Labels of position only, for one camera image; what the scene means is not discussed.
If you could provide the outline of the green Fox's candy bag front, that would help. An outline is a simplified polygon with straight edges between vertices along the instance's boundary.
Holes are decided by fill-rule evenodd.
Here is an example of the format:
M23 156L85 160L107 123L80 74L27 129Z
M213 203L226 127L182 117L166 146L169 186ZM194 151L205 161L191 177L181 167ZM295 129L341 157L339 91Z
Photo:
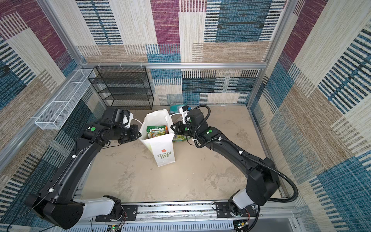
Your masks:
M146 128L148 138L155 138L169 133L168 126L147 126Z

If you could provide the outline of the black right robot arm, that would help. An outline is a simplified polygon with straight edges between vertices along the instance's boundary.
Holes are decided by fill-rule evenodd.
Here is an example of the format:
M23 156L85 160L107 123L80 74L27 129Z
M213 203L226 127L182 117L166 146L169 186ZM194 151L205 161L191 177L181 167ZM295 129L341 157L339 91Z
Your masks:
M176 135L192 138L196 148L208 148L234 164L246 177L244 189L238 190L229 199L231 215L240 217L248 206L264 206L267 202L291 203L299 196L296 184L278 171L270 158L261 159L243 150L216 127L209 126L207 120L210 107L199 105L195 108L183 106L179 109L182 120L171 126ZM280 188L280 180L285 180L293 189L288 198L274 198Z

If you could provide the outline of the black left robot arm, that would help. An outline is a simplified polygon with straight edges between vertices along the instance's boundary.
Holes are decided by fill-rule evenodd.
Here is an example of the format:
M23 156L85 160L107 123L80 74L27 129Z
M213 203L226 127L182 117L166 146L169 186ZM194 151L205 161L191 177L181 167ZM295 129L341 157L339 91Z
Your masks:
M108 108L96 122L86 124L78 133L75 145L62 166L25 204L39 216L65 230L79 221L96 216L120 220L124 215L121 200L104 195L98 199L75 201L76 188L96 155L111 141L125 144L141 137L138 125L132 125L133 113Z

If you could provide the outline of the white illustrated paper bag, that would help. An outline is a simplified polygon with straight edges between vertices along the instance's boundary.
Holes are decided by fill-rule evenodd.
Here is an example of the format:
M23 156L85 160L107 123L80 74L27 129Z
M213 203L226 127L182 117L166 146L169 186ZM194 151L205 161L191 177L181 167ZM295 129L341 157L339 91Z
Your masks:
M172 118L167 109L157 110L145 116L140 128L141 137L139 140L152 153L157 166L161 167L175 162L173 138L174 131L170 128L173 125ZM147 132L149 126L167 126L168 133L150 138Z

